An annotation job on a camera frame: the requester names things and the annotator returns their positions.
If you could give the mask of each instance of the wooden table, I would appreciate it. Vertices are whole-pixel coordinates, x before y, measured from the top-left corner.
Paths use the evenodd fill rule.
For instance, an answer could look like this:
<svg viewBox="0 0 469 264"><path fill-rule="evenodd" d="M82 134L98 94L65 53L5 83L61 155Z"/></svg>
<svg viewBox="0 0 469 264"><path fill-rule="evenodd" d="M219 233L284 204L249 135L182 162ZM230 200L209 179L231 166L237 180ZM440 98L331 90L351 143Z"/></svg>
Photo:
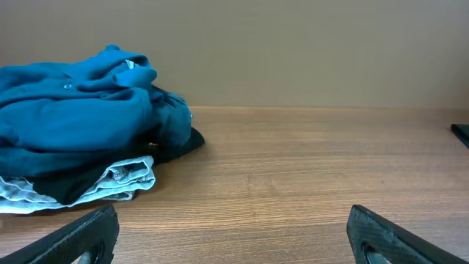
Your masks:
<svg viewBox="0 0 469 264"><path fill-rule="evenodd" d="M469 111L193 107L207 144L115 202L113 263L354 263L365 205L469 260ZM102 205L0 216L0 256Z"/></svg>

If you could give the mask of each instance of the beige wall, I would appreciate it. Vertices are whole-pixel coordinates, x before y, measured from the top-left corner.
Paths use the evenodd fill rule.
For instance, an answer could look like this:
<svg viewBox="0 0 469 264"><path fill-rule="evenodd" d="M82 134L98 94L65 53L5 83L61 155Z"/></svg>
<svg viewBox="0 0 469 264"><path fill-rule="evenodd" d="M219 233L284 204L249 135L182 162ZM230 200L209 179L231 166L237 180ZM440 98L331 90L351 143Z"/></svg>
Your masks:
<svg viewBox="0 0 469 264"><path fill-rule="evenodd" d="M1 0L0 65L146 54L191 105L469 108L468 0Z"/></svg>

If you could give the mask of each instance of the clothing pile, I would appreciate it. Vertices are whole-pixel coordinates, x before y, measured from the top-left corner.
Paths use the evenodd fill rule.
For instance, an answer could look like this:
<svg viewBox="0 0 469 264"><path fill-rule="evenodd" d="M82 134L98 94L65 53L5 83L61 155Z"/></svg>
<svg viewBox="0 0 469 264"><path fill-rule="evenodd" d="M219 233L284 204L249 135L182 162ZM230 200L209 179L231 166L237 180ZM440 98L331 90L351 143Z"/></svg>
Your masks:
<svg viewBox="0 0 469 264"><path fill-rule="evenodd" d="M141 54L108 45L76 63L0 68L0 213L129 200L153 164L204 144Z"/></svg>

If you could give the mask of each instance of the black object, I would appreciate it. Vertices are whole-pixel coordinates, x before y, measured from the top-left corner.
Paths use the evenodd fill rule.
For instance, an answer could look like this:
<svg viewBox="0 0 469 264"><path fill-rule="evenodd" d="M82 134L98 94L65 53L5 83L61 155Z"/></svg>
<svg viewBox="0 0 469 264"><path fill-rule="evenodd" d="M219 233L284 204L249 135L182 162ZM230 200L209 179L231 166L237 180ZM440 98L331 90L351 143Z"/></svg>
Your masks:
<svg viewBox="0 0 469 264"><path fill-rule="evenodd" d="M153 156L154 165L162 164L179 158L201 147L204 143L204 137L195 128L192 128L191 137L182 146L156 148L152 145L140 144L117 151L113 155L108 155L82 166L57 170L49 173L47 177L33 177L28 178L28 180L33 182L33 189L38 194L53 197L63 205L70 205L93 186L106 168L116 161L151 155Z"/></svg>
<svg viewBox="0 0 469 264"><path fill-rule="evenodd" d="M0 259L0 264L109 264L119 234L112 205L103 206L63 228Z"/></svg>
<svg viewBox="0 0 469 264"><path fill-rule="evenodd" d="M469 125L453 124L451 131L466 147L469 147Z"/></svg>
<svg viewBox="0 0 469 264"><path fill-rule="evenodd" d="M361 205L353 205L347 235L357 264L468 264Z"/></svg>

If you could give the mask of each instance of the wood grain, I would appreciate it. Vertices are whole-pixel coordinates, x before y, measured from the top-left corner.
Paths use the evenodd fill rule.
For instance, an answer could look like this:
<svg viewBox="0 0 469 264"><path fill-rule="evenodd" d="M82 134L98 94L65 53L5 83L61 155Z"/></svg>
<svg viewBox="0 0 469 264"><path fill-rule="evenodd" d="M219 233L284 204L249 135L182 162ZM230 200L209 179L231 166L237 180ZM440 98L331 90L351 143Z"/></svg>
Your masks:
<svg viewBox="0 0 469 264"><path fill-rule="evenodd" d="M207 144L115 202L113 263L354 263L361 204L469 260L469 111L194 107ZM0 256L102 205L0 216Z"/></svg>

